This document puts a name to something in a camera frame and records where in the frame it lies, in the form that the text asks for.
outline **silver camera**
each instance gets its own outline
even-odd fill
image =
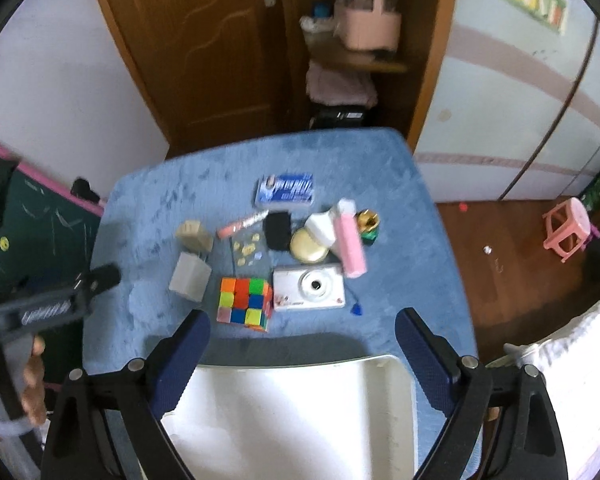
[[[273,301],[276,310],[344,306],[342,266],[331,264],[274,269]]]

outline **wooden floor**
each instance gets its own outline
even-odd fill
[[[480,360],[505,342],[542,339],[600,298],[599,277],[579,251],[566,263],[542,248],[542,214],[554,202],[440,204],[474,322]],[[489,246],[491,254],[485,254]]]

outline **pink pen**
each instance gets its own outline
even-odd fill
[[[258,222],[262,222],[268,214],[269,210],[264,210],[251,216],[247,216],[247,218],[241,218],[240,220],[232,222],[231,224],[218,229],[216,234],[218,235],[218,238],[223,240],[224,238],[228,238],[232,234],[237,233],[240,229],[251,227]]]
[[[347,278],[357,278],[366,272],[366,260],[356,223],[356,203],[343,198],[335,209],[333,229],[336,233],[342,269]]]

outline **plastic stool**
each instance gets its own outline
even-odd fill
[[[583,246],[591,234],[591,224],[587,210],[582,202],[577,198],[570,198],[548,213],[542,215],[546,224],[546,240],[542,244],[545,249],[553,249],[562,256],[562,262],[566,262],[573,253]],[[560,227],[554,230],[552,219],[555,218],[561,222]],[[574,247],[566,252],[560,247],[560,242],[576,235],[578,239]]]

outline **blue table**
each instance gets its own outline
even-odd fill
[[[200,219],[215,231],[253,211],[261,176],[293,171],[314,174],[312,212],[346,197],[380,214],[380,235],[366,249],[369,272],[348,282],[363,315],[353,316],[349,308],[279,312],[266,334],[213,321],[203,362],[297,365],[389,353],[408,366],[394,337],[395,315],[406,306],[415,307],[433,333],[446,337],[458,354],[476,355],[474,329],[448,238],[402,136],[389,129],[326,130],[187,155],[127,175],[116,184],[92,265],[116,262],[123,279],[115,290],[96,298],[94,313],[85,322],[87,372],[118,370],[134,357],[146,357],[195,306],[168,291],[182,250],[173,234],[183,220]],[[288,254],[271,254],[273,264],[293,262]],[[216,240],[208,262],[214,272],[199,308],[215,320],[219,280],[232,273],[227,240]],[[353,304],[352,298],[347,304]],[[419,386],[416,400],[422,463],[444,417],[430,407]],[[478,460],[476,449],[467,473],[476,470]]]

